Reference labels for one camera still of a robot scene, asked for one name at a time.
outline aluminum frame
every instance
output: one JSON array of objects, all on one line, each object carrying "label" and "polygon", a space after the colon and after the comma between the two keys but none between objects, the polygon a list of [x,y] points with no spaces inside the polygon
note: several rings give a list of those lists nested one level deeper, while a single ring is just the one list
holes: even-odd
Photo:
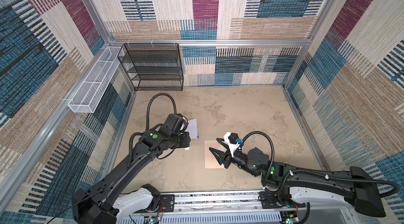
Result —
[{"label": "aluminum frame", "polygon": [[122,46],[123,44],[153,44],[153,43],[175,43],[181,47],[187,46],[237,46],[237,47],[253,47],[253,46],[308,46],[311,44],[309,39],[278,39],[278,40],[118,40],[110,41],[111,46]]},{"label": "aluminum frame", "polygon": [[[165,216],[187,217],[195,214],[223,214],[223,213],[265,213],[293,211],[295,208],[263,209],[258,199],[263,189],[221,190],[221,191],[191,191],[191,192],[162,192],[162,195],[174,194],[174,211],[164,213]],[[311,210],[336,210],[340,212],[346,224],[359,224],[354,207],[338,204],[313,202]],[[148,215],[134,213],[131,217]]]}]

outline black cable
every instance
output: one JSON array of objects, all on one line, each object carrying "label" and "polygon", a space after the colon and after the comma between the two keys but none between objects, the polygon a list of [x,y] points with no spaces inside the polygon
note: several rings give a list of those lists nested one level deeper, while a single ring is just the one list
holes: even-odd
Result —
[{"label": "black cable", "polygon": [[171,154],[174,152],[174,150],[175,150],[175,149],[173,148],[173,150],[172,150],[167,156],[165,156],[165,157],[162,157],[162,158],[156,157],[156,158],[159,159],[159,160],[162,160],[162,159],[168,157],[169,155],[171,155]]},{"label": "black cable", "polygon": [[130,216],[130,214],[129,214],[129,218],[130,218],[130,220],[131,220],[134,224],[136,224],[136,222],[132,219],[132,217]]},{"label": "black cable", "polygon": [[175,115],[177,114],[177,108],[176,108],[176,106],[175,106],[175,101],[174,101],[174,99],[171,97],[171,95],[166,94],[166,93],[164,93],[164,92],[159,93],[159,94],[156,94],[156,95],[153,96],[152,99],[149,101],[148,109],[147,109],[147,111],[146,111],[146,130],[149,129],[149,113],[150,113],[150,106],[151,106],[153,100],[154,100],[155,98],[157,98],[158,96],[161,96],[161,95],[164,95],[164,96],[167,96],[167,97],[170,98],[171,102],[173,103],[174,114],[175,114]]},{"label": "black cable", "polygon": [[265,136],[265,138],[270,142],[270,146],[271,146],[271,159],[270,159],[270,163],[268,165],[268,170],[267,170],[267,172],[265,174],[265,179],[263,180],[263,184],[262,184],[262,186],[266,186],[267,181],[268,181],[268,177],[269,177],[270,172],[271,172],[271,167],[272,167],[272,164],[274,163],[274,159],[275,159],[275,148],[274,148],[274,144],[272,143],[271,138],[267,134],[265,134],[264,132],[261,132],[261,131],[253,131],[253,132],[248,133],[243,138],[241,143],[244,144],[244,142],[247,140],[247,138],[254,135],[254,134],[259,134],[261,136]]},{"label": "black cable", "polygon": [[109,186],[110,184],[113,184],[113,183],[114,183],[115,181],[117,181],[120,177],[122,177],[122,175],[123,175],[127,170],[128,170],[128,168],[126,168],[126,169],[125,169],[116,179],[114,179],[112,182],[106,184],[103,188],[101,188],[101,190],[94,192],[94,193],[91,194],[90,196],[87,196],[86,198],[80,200],[80,201],[77,202],[76,204],[73,204],[73,205],[69,206],[68,208],[64,209],[63,211],[59,212],[55,217],[53,217],[52,219],[50,219],[50,220],[47,222],[47,224],[49,224],[51,221],[53,221],[54,219],[56,219],[56,218],[57,218],[59,215],[61,215],[62,213],[68,211],[70,208],[72,208],[72,207],[74,207],[74,206],[80,204],[80,203],[83,202],[83,201],[88,200],[89,198],[91,198],[92,196],[96,195],[97,193],[102,192],[102,190],[103,190],[105,187]]},{"label": "black cable", "polygon": [[296,224],[303,224],[303,223],[305,223],[306,220],[309,218],[309,214],[310,214],[310,202],[307,202],[307,203],[306,203],[306,206],[307,206],[306,215],[304,216],[304,218],[303,218],[301,221],[297,222]]},{"label": "black cable", "polygon": [[[309,170],[304,170],[304,169],[300,169],[300,170],[294,170],[291,171],[292,173],[299,173],[299,172],[305,172],[305,173],[309,173],[309,174],[313,174],[319,177],[325,177],[324,174],[322,173],[318,173],[315,171],[309,171]],[[290,172],[286,173],[283,176],[282,182],[280,184],[280,186],[278,187],[278,189],[276,191],[270,191],[268,188],[265,188],[265,191],[269,194],[278,194],[282,188],[285,186],[285,182],[288,179],[288,177],[290,176]],[[356,183],[367,183],[367,184],[387,184],[392,186],[393,188],[388,191],[388,192],[384,192],[382,194],[380,194],[381,198],[387,197],[387,196],[391,196],[394,193],[397,193],[400,190],[400,187],[398,184],[396,184],[393,181],[387,181],[387,180],[379,180],[379,179],[375,179],[375,180],[367,180],[367,179],[355,179],[355,178],[340,178],[340,177],[336,177],[336,176],[328,176],[328,179],[330,180],[339,180],[339,181],[347,181],[347,182],[356,182]]]},{"label": "black cable", "polygon": [[126,169],[130,167],[133,161],[133,139],[135,136],[141,136],[143,133],[136,132],[133,133],[129,138],[129,154],[128,154],[128,163],[126,164]]}]

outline white wire basket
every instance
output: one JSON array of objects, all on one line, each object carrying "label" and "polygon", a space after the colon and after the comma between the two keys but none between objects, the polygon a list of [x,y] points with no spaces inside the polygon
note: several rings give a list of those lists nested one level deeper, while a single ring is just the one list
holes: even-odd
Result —
[{"label": "white wire basket", "polygon": [[69,101],[69,108],[75,113],[94,113],[108,83],[119,65],[121,47],[108,47],[97,60],[77,92]]}]

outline patterned carpet wall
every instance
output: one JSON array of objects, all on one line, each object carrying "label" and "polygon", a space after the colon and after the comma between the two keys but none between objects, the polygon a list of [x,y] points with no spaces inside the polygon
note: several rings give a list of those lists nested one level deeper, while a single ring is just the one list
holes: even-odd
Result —
[{"label": "patterned carpet wall", "polygon": [[[71,205],[76,190],[102,178],[131,95],[124,74],[115,72],[94,113],[69,112],[0,223],[46,223]],[[52,223],[75,223],[72,218],[70,209]]]},{"label": "patterned carpet wall", "polygon": [[[364,168],[404,186],[404,0],[336,0],[288,88],[330,170]],[[383,199],[404,223],[404,190]]]},{"label": "patterned carpet wall", "polygon": [[300,47],[182,47],[184,86],[281,85]]},{"label": "patterned carpet wall", "polygon": [[325,0],[93,0],[116,40],[305,39]]},{"label": "patterned carpet wall", "polygon": [[0,181],[103,44],[82,0],[0,0]]}]

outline stone-textured floor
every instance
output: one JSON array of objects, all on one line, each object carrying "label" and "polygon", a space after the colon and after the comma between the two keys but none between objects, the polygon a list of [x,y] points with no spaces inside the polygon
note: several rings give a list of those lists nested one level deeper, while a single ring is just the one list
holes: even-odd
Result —
[{"label": "stone-textured floor", "polygon": [[[128,155],[130,135],[145,130],[147,105],[156,93],[137,93],[116,164]],[[197,118],[199,139],[191,141],[188,151],[177,149],[164,160],[152,161],[124,192],[147,183],[162,192],[260,188],[260,178],[234,165],[229,169],[205,169],[204,141],[223,138],[228,131],[240,138],[255,130],[266,132],[274,142],[275,161],[318,169],[280,86],[198,87],[168,93],[175,99],[178,113],[189,120]],[[172,112],[168,97],[156,98],[150,109],[150,127],[163,123]],[[243,149],[247,153],[254,147],[270,155],[270,145],[263,136],[251,136]]]}]

